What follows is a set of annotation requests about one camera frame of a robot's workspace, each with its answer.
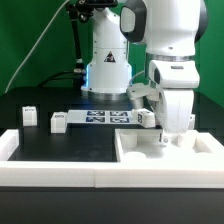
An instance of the cable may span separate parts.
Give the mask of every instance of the cable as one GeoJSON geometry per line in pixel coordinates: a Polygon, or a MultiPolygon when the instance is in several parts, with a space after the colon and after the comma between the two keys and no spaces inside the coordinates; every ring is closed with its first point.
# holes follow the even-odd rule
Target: cable
{"type": "Polygon", "coordinates": [[[43,87],[47,82],[49,82],[50,80],[61,76],[61,75],[66,75],[66,74],[74,74],[74,71],[63,71],[63,72],[58,72],[50,77],[48,77],[46,80],[42,81],[40,84],[37,85],[37,87],[41,88],[43,87]]]}
{"type": "Polygon", "coordinates": [[[32,49],[30,50],[30,52],[28,53],[28,55],[25,57],[25,59],[23,60],[23,62],[20,64],[20,66],[17,68],[17,70],[15,71],[15,73],[13,74],[12,78],[10,79],[5,93],[7,93],[9,91],[9,88],[12,84],[12,82],[14,81],[14,79],[16,78],[16,76],[18,75],[18,73],[20,72],[21,68],[25,65],[25,63],[28,61],[28,59],[30,58],[30,56],[32,55],[32,53],[34,52],[34,50],[36,49],[37,45],[40,43],[40,41],[42,40],[43,36],[45,35],[45,33],[48,31],[49,27],[51,26],[51,24],[54,22],[55,18],[57,17],[57,15],[59,14],[59,12],[62,10],[62,8],[67,4],[67,2],[69,2],[69,0],[66,0],[60,7],[59,9],[56,11],[56,13],[54,14],[54,16],[52,17],[52,19],[50,20],[50,22],[48,23],[48,25],[46,26],[46,28],[44,29],[44,31],[42,32],[42,34],[40,35],[40,37],[38,38],[38,40],[36,41],[36,43],[34,44],[34,46],[32,47],[32,49]]]}
{"type": "Polygon", "coordinates": [[[51,81],[58,81],[58,80],[80,80],[80,77],[73,77],[73,78],[53,78],[53,79],[49,79],[49,80],[46,80],[46,82],[42,85],[42,87],[48,83],[48,82],[51,82],[51,81]]]}
{"type": "Polygon", "coordinates": [[[143,71],[138,72],[137,74],[135,74],[135,75],[130,79],[130,81],[129,81],[129,86],[132,85],[132,82],[133,82],[134,79],[136,79],[138,76],[140,76],[140,75],[143,74],[144,72],[145,72],[145,71],[143,70],[143,71]]]}

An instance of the black and white pattern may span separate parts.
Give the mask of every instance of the black and white pattern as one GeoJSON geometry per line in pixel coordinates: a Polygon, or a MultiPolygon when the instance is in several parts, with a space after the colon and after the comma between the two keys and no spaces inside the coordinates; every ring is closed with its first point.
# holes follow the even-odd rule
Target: black and white pattern
{"type": "Polygon", "coordinates": [[[127,117],[111,117],[110,122],[116,124],[128,124],[130,123],[130,120],[127,117]]]}
{"type": "Polygon", "coordinates": [[[111,117],[127,117],[128,113],[126,111],[111,111],[111,117]]]}
{"type": "Polygon", "coordinates": [[[105,117],[86,117],[88,123],[105,123],[105,117]]]}
{"type": "Polygon", "coordinates": [[[142,123],[142,115],[141,114],[138,114],[138,122],[142,123]]]}
{"type": "Polygon", "coordinates": [[[105,116],[105,111],[89,110],[87,116],[105,116]]]}

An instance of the white block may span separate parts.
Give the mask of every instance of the white block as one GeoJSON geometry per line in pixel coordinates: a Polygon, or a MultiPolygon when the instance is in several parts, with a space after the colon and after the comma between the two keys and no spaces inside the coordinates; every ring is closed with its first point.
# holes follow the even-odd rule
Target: white block
{"type": "Polygon", "coordinates": [[[7,161],[19,146],[18,130],[7,130],[0,137],[0,161],[7,161]]]}
{"type": "Polygon", "coordinates": [[[37,126],[36,107],[23,107],[23,126],[37,126]]]}
{"type": "Polygon", "coordinates": [[[153,128],[156,126],[154,113],[145,108],[138,110],[133,109],[132,115],[144,128],[153,128]]]}
{"type": "Polygon", "coordinates": [[[65,133],[67,129],[67,115],[65,112],[56,112],[51,118],[51,133],[65,133]]]}

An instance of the black tabletop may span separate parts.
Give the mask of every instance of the black tabletop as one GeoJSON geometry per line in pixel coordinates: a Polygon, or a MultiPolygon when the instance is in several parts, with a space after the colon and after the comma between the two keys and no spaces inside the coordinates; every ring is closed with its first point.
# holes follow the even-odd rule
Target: black tabletop
{"type": "MultiPolygon", "coordinates": [[[[128,111],[129,100],[119,102],[86,98],[69,88],[16,88],[0,97],[0,131],[19,129],[20,146],[10,160],[115,162],[115,128],[140,125],[69,124],[66,134],[51,134],[54,112],[68,110],[128,111]],[[22,126],[22,107],[36,106],[37,127],[22,126]]],[[[195,93],[195,129],[210,132],[224,144],[224,109],[200,93],[195,93]]]]}

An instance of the label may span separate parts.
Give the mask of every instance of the label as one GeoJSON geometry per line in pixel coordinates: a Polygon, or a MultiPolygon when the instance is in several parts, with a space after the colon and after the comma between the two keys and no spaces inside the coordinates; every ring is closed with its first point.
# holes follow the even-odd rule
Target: label
{"type": "Polygon", "coordinates": [[[115,63],[115,58],[113,56],[113,53],[110,51],[107,57],[105,58],[104,62],[112,62],[115,63]]]}

